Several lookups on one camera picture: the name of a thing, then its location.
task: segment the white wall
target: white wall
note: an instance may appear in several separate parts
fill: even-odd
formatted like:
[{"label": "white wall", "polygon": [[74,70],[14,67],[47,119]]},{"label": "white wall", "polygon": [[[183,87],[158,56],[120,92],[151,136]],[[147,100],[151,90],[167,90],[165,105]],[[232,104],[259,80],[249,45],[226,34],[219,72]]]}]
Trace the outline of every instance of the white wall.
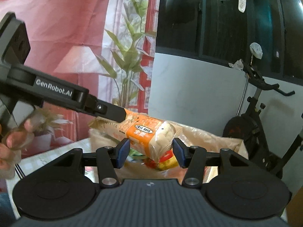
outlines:
[{"label": "white wall", "polygon": [[[265,78],[269,84],[279,83],[283,91],[295,90],[292,97],[275,91],[263,91],[261,112],[269,148],[283,156],[302,129],[303,87]],[[227,121],[236,115],[245,77],[243,72],[224,66],[178,56],[155,54],[149,115],[187,124],[222,135]],[[255,87],[248,85],[244,110]],[[292,192],[303,184],[303,151],[297,150],[284,167],[283,180]]]},{"label": "white wall", "polygon": [[222,135],[237,114],[244,85],[243,72],[156,53],[148,113]]}]

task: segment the pink curtain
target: pink curtain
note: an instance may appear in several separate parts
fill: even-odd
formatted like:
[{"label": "pink curtain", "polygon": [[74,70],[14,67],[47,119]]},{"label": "pink curtain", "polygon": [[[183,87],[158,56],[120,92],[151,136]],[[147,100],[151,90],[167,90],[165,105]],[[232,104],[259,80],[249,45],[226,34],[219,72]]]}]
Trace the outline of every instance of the pink curtain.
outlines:
[{"label": "pink curtain", "polygon": [[[0,0],[0,18],[8,11],[13,11],[18,19],[25,21],[31,44],[25,65],[88,88],[92,95],[111,102],[119,92],[119,89],[114,89],[113,79],[105,77],[106,72],[103,70],[90,70],[92,65],[84,69],[85,64],[79,62],[89,60],[86,54],[80,55],[78,49],[88,50],[93,55],[102,55],[117,70],[118,66],[111,55],[111,51],[117,50],[117,47],[105,33],[105,29],[112,30],[121,40],[125,38],[122,35],[126,28],[123,18],[126,12],[129,13],[124,10],[127,9],[126,1],[130,6],[131,0]],[[147,1],[143,29],[155,34],[159,0]],[[147,112],[155,37],[143,38],[138,45],[144,51],[140,57],[144,71],[141,69],[134,74],[139,89],[129,108]],[[52,141],[51,147],[88,137],[87,122],[91,117],[50,104],[45,106],[72,121],[72,124],[64,126],[63,131],[56,131],[56,137],[68,139],[64,142]]]}]

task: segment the plastic bag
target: plastic bag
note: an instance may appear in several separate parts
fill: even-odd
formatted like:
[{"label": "plastic bag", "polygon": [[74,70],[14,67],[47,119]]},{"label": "plastic bag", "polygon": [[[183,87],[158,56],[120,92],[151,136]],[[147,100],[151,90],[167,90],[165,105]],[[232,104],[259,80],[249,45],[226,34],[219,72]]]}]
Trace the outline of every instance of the plastic bag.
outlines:
[{"label": "plastic bag", "polygon": [[242,59],[237,60],[235,64],[228,63],[228,65],[229,67],[240,71],[244,68]]},{"label": "plastic bag", "polygon": [[[222,138],[194,127],[159,120],[129,110],[126,110],[126,112],[127,117],[122,123],[97,117],[89,126],[98,130],[101,136],[103,136],[103,133],[108,134],[115,139],[115,142],[126,137],[129,138],[131,148],[146,155],[155,163],[159,163],[161,158],[169,154],[172,149],[172,140],[176,137],[180,138],[186,146],[200,146],[209,152],[219,152],[221,148],[230,148],[238,152],[240,146],[244,146],[241,139]],[[92,143],[100,143],[98,141],[102,140],[99,137],[100,133],[90,131]]]},{"label": "plastic bag", "polygon": [[256,57],[258,59],[262,59],[263,52],[262,52],[262,48],[259,44],[252,43],[249,46],[249,49],[250,49],[250,52],[253,54],[254,57]]},{"label": "plastic bag", "polygon": [[[221,148],[229,148],[236,153],[248,158],[248,153],[241,139],[223,138],[213,135],[201,129],[182,125],[176,122],[169,121],[175,132],[175,137],[178,137],[186,146],[200,146],[205,148],[208,152],[219,152]],[[99,129],[90,130],[90,142],[92,151],[96,151],[100,147],[112,146],[115,147],[119,140],[115,139],[104,132],[104,129],[100,129],[102,122],[94,122],[91,127],[99,127]],[[165,152],[170,153],[170,146],[165,145],[169,150]],[[179,182],[183,180],[183,177],[187,169],[180,168],[177,164],[171,163],[165,164],[165,168],[161,168],[159,165],[162,163],[161,159],[158,162],[146,161],[145,156],[141,156],[141,153],[135,155],[135,159],[128,157],[124,166],[121,169],[116,169],[116,174],[120,180],[126,178],[133,179],[165,179],[165,178],[177,178]],[[97,170],[94,169],[95,181],[98,181]],[[206,167],[203,182],[209,182],[213,177],[217,175],[216,167]]]}]

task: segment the bike handlebar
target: bike handlebar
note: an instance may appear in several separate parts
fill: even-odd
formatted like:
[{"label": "bike handlebar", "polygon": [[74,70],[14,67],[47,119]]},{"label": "bike handlebar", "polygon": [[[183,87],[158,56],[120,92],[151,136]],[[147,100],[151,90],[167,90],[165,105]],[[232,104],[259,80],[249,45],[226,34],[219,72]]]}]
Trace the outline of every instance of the bike handlebar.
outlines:
[{"label": "bike handlebar", "polygon": [[256,86],[258,89],[261,90],[275,90],[278,93],[280,93],[283,96],[292,96],[295,94],[294,91],[285,93],[284,91],[279,89],[279,84],[267,84],[265,80],[263,79],[260,72],[254,70],[252,67],[250,67],[247,63],[243,62],[244,68],[243,71],[246,72],[249,75],[248,82],[252,84],[253,86]]}]

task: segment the exercise bike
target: exercise bike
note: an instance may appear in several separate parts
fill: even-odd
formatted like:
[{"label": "exercise bike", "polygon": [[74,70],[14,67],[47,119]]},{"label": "exercise bike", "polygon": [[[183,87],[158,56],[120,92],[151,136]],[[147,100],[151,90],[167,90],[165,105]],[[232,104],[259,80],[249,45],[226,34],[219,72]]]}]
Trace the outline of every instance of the exercise bike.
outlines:
[{"label": "exercise bike", "polygon": [[259,116],[266,106],[261,103],[258,110],[256,105],[262,90],[275,90],[283,96],[292,96],[295,92],[285,93],[279,89],[279,84],[267,84],[261,73],[247,63],[243,62],[243,66],[243,71],[248,75],[248,82],[257,87],[257,90],[253,97],[247,98],[249,105],[246,112],[241,116],[231,118],[224,128],[222,136],[243,139],[249,160],[282,178],[283,166],[301,144],[294,142],[295,144],[291,145],[283,158],[270,152]]}]

